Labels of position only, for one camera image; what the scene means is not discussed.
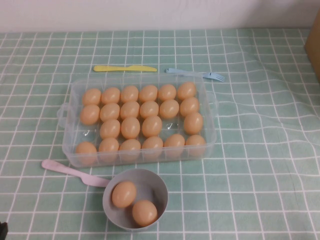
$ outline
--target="blue plastic fork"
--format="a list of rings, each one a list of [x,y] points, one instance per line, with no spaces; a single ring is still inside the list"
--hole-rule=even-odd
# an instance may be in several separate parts
[[[171,74],[188,73],[188,71],[184,71],[184,70],[180,70],[180,69],[176,69],[176,68],[167,68],[165,70],[165,72],[166,73],[171,73]],[[213,80],[217,80],[217,81],[220,81],[220,82],[224,82],[225,81],[225,77],[221,76],[220,74],[218,74],[216,72],[203,73],[202,77],[205,78],[205,79],[213,79]]]

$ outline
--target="egg tray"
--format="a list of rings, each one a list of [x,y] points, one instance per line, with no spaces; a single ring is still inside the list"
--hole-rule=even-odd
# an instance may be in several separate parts
[[[104,92],[107,88],[116,87],[122,91],[124,87],[134,85],[140,91],[147,85],[155,85],[159,89],[165,84],[172,84],[178,89],[178,87],[185,82],[194,82],[196,86],[195,97],[199,100],[199,113],[203,116],[203,128],[199,134],[205,139],[206,144],[200,146],[186,145],[179,148],[163,147],[156,149],[122,150],[117,152],[97,152],[91,154],[75,153],[77,145],[81,142],[91,142],[98,149],[102,141],[100,138],[100,127],[102,122],[94,125],[83,125],[79,119],[83,108],[82,96],[86,90],[97,88],[100,89],[101,92]],[[62,151],[70,163],[77,168],[209,158],[212,156],[217,139],[214,126],[214,112],[217,110],[216,106],[217,102],[213,93],[206,91],[203,78],[194,73],[119,74],[119,76],[113,75],[112,77],[106,78],[77,80],[71,86],[69,103],[62,105],[57,113],[58,124],[61,127],[64,127]],[[189,135],[184,131],[184,119],[182,116],[178,114],[178,116],[174,118],[161,120],[162,130],[159,137],[163,142],[173,134],[181,134],[187,140]],[[139,122],[141,126],[143,119],[139,119]],[[136,139],[140,141],[142,145],[146,138],[140,131]],[[120,135],[118,141],[119,144],[121,144],[125,139]],[[172,155],[175,155],[175,152],[180,152],[181,150],[182,153],[179,156],[172,157]],[[86,164],[88,158],[90,159],[89,162],[92,164]]]

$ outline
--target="brown egg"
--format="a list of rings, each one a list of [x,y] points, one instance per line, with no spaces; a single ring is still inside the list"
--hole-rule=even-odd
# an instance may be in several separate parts
[[[178,158],[184,151],[185,138],[180,134],[173,134],[168,137],[163,146],[164,147],[175,147],[175,149],[167,149],[165,154],[170,158]]]
[[[141,143],[137,139],[125,140],[119,148],[120,151],[139,150],[139,149],[141,149]]]
[[[180,104],[180,114],[183,117],[197,112],[199,112],[199,101],[195,97],[186,98]]]
[[[128,101],[122,105],[120,110],[121,119],[126,119],[127,117],[137,118],[139,116],[140,105],[136,101]]]
[[[75,148],[75,153],[87,155],[78,157],[78,159],[85,166],[92,165],[97,160],[97,156],[95,155],[97,153],[97,149],[91,142],[88,141],[79,143]]]
[[[178,99],[185,100],[194,97],[196,92],[196,85],[191,81],[187,81],[178,88]]]
[[[177,90],[172,84],[163,85],[158,92],[158,97],[161,101],[175,99]]]
[[[201,131],[204,118],[198,112],[187,115],[184,119],[183,128],[187,134],[194,135]]]
[[[142,149],[153,149],[152,152],[143,152],[143,156],[147,160],[154,160],[159,157],[162,153],[164,142],[158,136],[151,136],[147,138],[142,144]]]
[[[158,97],[158,88],[155,85],[148,85],[139,92],[139,100],[141,103],[147,101],[155,101]]]
[[[162,129],[162,121],[158,116],[148,116],[142,123],[142,134],[146,137],[157,136]]]
[[[125,139],[135,139],[140,132],[140,123],[135,117],[129,116],[121,124],[121,133]]]
[[[96,152],[95,145],[88,141],[80,142],[75,149],[76,154],[95,154]]]
[[[155,101],[146,101],[140,107],[140,116],[146,119],[150,116],[157,116],[159,113],[159,105]]]
[[[120,151],[130,151],[128,153],[120,153],[121,160],[125,162],[135,161],[139,155],[141,149],[141,143],[136,139],[128,139],[124,141],[121,145],[119,150]]]
[[[132,216],[141,227],[149,226],[158,219],[156,206],[148,200],[140,200],[133,205]]]
[[[137,188],[131,181],[123,181],[118,183],[112,192],[112,203],[117,208],[126,208],[130,206],[137,196]]]
[[[137,101],[139,96],[139,90],[136,86],[126,86],[121,92],[121,101],[123,103]]]
[[[118,119],[120,114],[120,107],[116,103],[109,103],[104,105],[100,111],[100,119],[105,122],[109,119]]]
[[[197,148],[190,148],[189,154],[194,157],[199,157],[204,154],[206,147],[202,146],[206,144],[206,140],[200,135],[192,135],[188,137],[185,145],[197,146]]]
[[[98,88],[91,88],[87,90],[82,96],[83,105],[99,105],[101,100],[101,91]]]
[[[80,122],[84,125],[96,124],[99,121],[99,113],[100,108],[97,105],[86,105],[80,113]]]
[[[160,105],[159,113],[163,119],[172,119],[177,116],[178,112],[179,103],[176,100],[166,100]]]
[[[108,119],[105,121],[100,128],[100,137],[106,138],[117,138],[120,134],[120,122],[117,119]]]
[[[99,146],[99,152],[102,154],[99,155],[100,161],[105,163],[113,163],[118,157],[119,143],[117,139],[113,137],[107,137],[102,140]]]
[[[107,137],[102,140],[99,152],[116,152],[119,150],[119,143],[114,137]]]
[[[101,102],[103,104],[117,104],[120,101],[120,90],[116,87],[106,89],[101,95]]]
[[[164,142],[158,136],[151,136],[147,138],[144,143],[142,144],[142,149],[157,149],[163,148]]]

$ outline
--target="yellow plastic knife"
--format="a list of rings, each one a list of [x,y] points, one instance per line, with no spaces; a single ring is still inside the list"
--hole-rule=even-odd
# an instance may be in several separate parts
[[[140,65],[132,65],[132,66],[94,66],[93,71],[95,72],[114,72],[114,71],[138,71],[138,72],[156,72],[157,69],[150,66],[140,66]]]

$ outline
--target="container handle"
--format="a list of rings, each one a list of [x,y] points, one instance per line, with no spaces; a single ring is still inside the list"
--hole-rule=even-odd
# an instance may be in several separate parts
[[[59,110],[56,111],[56,117],[58,118],[58,125],[61,128],[65,128],[66,126],[67,118],[64,117],[64,111],[68,110],[68,104],[69,104],[68,102],[65,102],[60,106]]]
[[[215,118],[218,116],[219,102],[213,91],[206,91],[209,107],[212,113],[212,116]]]

